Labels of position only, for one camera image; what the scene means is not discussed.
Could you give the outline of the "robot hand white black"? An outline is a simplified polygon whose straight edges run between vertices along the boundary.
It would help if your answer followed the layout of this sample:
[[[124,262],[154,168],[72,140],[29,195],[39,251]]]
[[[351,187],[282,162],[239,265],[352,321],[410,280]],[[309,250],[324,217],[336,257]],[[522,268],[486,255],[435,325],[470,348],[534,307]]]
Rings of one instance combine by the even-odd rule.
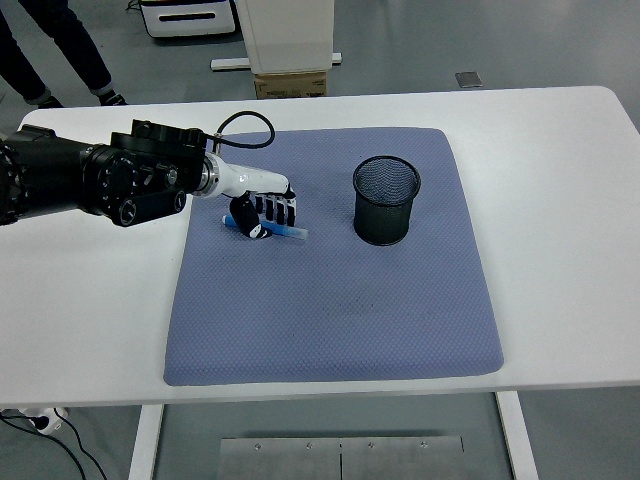
[[[214,193],[231,199],[230,216],[244,236],[262,239],[272,234],[261,223],[261,215],[277,225],[295,226],[296,195],[287,177],[229,164],[217,156],[213,156],[212,162],[217,171]]]

